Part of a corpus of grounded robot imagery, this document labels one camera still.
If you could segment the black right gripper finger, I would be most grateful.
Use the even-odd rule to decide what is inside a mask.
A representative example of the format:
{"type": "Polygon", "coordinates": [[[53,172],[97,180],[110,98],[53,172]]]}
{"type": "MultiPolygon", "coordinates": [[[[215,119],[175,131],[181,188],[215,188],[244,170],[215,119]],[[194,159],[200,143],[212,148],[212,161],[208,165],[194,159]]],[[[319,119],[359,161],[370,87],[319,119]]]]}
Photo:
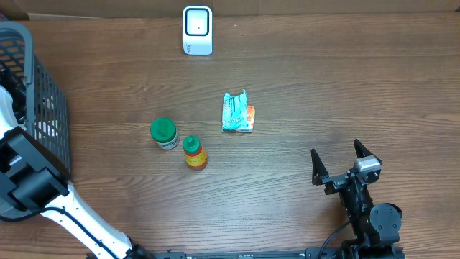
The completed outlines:
{"type": "Polygon", "coordinates": [[[328,171],[315,149],[310,151],[310,155],[312,158],[312,184],[323,185],[323,180],[329,177],[328,171]]]}
{"type": "Polygon", "coordinates": [[[370,152],[367,148],[365,148],[365,146],[358,139],[355,139],[353,143],[354,143],[354,149],[356,152],[356,156],[358,158],[364,158],[364,157],[373,155],[373,153],[370,152]]]}

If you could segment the small orange box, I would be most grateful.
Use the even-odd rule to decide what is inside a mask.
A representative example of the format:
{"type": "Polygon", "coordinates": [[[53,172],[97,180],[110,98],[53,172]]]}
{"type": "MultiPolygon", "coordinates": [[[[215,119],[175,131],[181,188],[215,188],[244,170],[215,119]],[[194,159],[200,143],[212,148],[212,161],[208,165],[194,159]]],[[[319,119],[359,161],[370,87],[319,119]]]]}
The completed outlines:
{"type": "Polygon", "coordinates": [[[254,128],[255,107],[249,105],[247,107],[247,131],[252,132],[254,128]]]}

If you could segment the green cap hot sauce bottle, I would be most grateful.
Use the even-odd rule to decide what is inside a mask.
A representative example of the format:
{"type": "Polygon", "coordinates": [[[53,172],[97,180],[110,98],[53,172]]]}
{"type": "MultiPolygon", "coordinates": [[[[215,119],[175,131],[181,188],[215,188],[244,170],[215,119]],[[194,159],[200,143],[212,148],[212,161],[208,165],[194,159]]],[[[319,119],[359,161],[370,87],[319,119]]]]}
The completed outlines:
{"type": "Polygon", "coordinates": [[[193,170],[202,170],[207,166],[208,155],[201,141],[193,135],[187,136],[183,142],[186,164],[193,170]]]}

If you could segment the green cap white jar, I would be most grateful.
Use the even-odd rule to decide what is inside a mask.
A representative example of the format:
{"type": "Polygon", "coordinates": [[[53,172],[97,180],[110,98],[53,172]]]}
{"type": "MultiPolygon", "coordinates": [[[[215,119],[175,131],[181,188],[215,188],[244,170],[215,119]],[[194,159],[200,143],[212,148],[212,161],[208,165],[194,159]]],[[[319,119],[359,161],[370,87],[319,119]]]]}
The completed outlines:
{"type": "Polygon", "coordinates": [[[180,141],[177,127],[166,117],[160,117],[151,124],[150,134],[157,145],[164,150],[172,150],[180,141]]]}

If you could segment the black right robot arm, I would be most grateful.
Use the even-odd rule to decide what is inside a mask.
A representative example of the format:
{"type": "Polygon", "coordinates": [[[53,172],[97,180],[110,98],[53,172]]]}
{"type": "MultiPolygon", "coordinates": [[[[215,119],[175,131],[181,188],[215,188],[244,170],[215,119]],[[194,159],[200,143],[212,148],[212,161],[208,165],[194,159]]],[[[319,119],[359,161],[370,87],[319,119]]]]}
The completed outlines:
{"type": "Polygon", "coordinates": [[[391,203],[375,205],[368,185],[380,178],[382,160],[370,152],[358,140],[354,140],[357,159],[347,172],[330,176],[319,154],[312,149],[312,184],[325,186],[326,195],[338,194],[348,221],[331,233],[322,246],[305,250],[307,258],[404,258],[402,248],[395,247],[400,241],[402,210],[391,203]],[[340,247],[326,246],[343,229],[350,226],[353,240],[344,240],[340,247]]]}

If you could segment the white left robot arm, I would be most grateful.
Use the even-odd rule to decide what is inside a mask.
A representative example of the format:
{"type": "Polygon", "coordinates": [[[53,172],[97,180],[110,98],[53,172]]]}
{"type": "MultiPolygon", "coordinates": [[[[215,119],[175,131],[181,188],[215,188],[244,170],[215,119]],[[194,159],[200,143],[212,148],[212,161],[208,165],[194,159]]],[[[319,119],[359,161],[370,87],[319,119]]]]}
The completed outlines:
{"type": "Polygon", "coordinates": [[[1,90],[1,200],[3,222],[38,214],[80,240],[96,258],[151,258],[152,254],[105,222],[75,190],[68,169],[17,123],[12,95],[1,90]]]}

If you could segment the teal wipes pack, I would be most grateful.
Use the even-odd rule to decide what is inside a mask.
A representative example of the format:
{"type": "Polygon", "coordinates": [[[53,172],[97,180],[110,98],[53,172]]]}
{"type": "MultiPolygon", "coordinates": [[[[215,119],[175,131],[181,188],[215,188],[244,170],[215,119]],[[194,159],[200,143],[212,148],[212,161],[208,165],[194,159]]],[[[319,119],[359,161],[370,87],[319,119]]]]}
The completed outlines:
{"type": "Polygon", "coordinates": [[[247,93],[243,89],[239,95],[224,94],[221,131],[251,133],[248,120],[247,93]]]}

